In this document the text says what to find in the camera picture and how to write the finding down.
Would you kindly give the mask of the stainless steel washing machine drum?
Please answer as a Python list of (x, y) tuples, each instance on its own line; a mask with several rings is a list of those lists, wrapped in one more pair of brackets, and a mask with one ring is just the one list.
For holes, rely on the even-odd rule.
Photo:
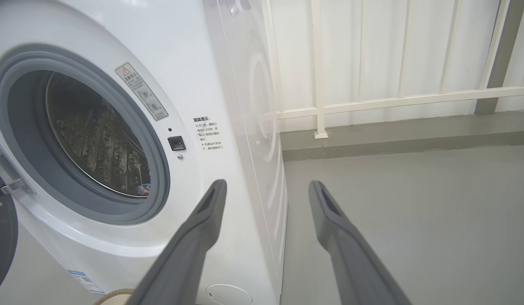
[(148, 160), (122, 116), (88, 85), (59, 72), (46, 82), (47, 119), (62, 150), (98, 185), (134, 198), (151, 183)]

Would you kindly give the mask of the black round glass washer door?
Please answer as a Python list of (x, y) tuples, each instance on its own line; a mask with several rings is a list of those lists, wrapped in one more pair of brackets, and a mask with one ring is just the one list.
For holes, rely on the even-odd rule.
[(12, 195), (2, 192), (0, 177), (0, 286), (11, 267), (18, 241), (18, 218)]

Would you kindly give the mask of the blue energy label sticker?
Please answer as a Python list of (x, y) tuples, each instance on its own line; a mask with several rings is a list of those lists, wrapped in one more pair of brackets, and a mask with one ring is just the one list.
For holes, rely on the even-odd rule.
[(67, 270), (76, 280), (89, 292), (96, 294), (105, 294), (105, 292), (94, 282), (92, 281), (85, 273), (76, 272), (73, 270)]

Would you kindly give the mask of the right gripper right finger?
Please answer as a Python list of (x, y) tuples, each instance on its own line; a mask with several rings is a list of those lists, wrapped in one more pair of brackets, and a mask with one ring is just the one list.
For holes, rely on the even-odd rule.
[(412, 305), (321, 181), (308, 196), (317, 239), (331, 256), (342, 305)]

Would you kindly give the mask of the round white filter cover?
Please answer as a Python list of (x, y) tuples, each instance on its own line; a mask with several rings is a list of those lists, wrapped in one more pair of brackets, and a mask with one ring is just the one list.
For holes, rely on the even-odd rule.
[(238, 286), (213, 284), (206, 288), (206, 295), (218, 305), (251, 305), (252, 296)]

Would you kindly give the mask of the grey vertical post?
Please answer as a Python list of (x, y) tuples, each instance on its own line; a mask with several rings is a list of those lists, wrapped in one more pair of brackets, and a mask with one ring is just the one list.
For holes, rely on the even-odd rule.
[(524, 0), (499, 0), (480, 91), (504, 85), (524, 14)]

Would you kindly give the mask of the grey rubber door gasket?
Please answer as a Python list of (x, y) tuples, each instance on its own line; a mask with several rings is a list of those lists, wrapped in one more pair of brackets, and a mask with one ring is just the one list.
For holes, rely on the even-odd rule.
[[(102, 95), (132, 129), (150, 168), (148, 197), (114, 193), (68, 158), (47, 119), (45, 89), (53, 72), (68, 75)], [(168, 162), (150, 120), (109, 75), (70, 51), (26, 44), (0, 59), (0, 131), (12, 154), (39, 186), (61, 205), (91, 220), (138, 224), (157, 215), (168, 198)]]

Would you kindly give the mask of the grey warning sticker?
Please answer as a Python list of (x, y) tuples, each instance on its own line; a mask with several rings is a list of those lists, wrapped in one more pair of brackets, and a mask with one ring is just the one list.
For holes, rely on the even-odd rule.
[(142, 79), (141, 75), (130, 63), (126, 62), (119, 66), (115, 69), (115, 73), (121, 77), (133, 93), (140, 99), (155, 121), (159, 121), (169, 116), (160, 100), (155, 96), (144, 79)]

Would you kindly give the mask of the white metal railing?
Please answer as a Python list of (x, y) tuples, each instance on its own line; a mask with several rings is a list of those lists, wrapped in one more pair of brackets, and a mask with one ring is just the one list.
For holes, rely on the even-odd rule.
[[(499, 0), (267, 0), (281, 131), (524, 111), (524, 95), (330, 113), (479, 91)], [(524, 87), (524, 14), (502, 88)]]

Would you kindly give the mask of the cream plastic laundry basket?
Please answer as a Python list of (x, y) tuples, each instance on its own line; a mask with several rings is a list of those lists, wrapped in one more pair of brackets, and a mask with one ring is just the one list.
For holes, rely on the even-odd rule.
[(118, 289), (105, 294), (92, 305), (126, 305), (135, 289)]

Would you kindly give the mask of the metal door hinge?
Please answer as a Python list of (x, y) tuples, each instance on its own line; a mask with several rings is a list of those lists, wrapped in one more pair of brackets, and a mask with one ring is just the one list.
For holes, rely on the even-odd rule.
[(35, 195), (33, 187), (30, 185), (26, 177), (20, 172), (19, 168), (14, 164), (12, 159), (6, 154), (0, 144), (0, 177), (5, 186), (1, 187), (4, 194), (14, 196), (33, 196)]

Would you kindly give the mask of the printed text notice label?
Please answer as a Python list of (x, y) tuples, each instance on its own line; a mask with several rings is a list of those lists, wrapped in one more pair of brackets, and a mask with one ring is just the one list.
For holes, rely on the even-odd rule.
[(195, 138), (202, 151), (220, 151), (224, 149), (219, 124), (208, 116), (193, 118)]

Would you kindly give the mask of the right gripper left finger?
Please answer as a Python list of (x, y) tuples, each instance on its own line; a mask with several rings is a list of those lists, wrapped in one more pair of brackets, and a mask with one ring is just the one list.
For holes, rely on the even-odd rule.
[(214, 181), (126, 305), (195, 305), (206, 253), (219, 239), (227, 182)]

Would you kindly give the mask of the white front-load washing machine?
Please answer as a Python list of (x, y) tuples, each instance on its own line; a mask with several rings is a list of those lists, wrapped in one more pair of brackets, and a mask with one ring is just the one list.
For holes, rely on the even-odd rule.
[[(26, 44), (70, 51), (109, 75), (137, 103), (161, 141), (169, 195), (151, 219), (91, 220), (61, 205), (0, 144), (33, 187), (14, 196), (23, 226), (66, 272), (105, 294), (134, 289), (210, 185), (227, 182), (219, 239), (207, 252), (195, 304), (218, 305), (214, 284), (238, 286), (251, 305), (279, 305), (288, 195), (262, 0), (0, 0), (0, 59)], [(155, 121), (115, 73), (130, 63), (167, 110)], [(224, 149), (202, 151), (193, 118), (221, 129)], [(172, 151), (181, 136), (186, 150)]]

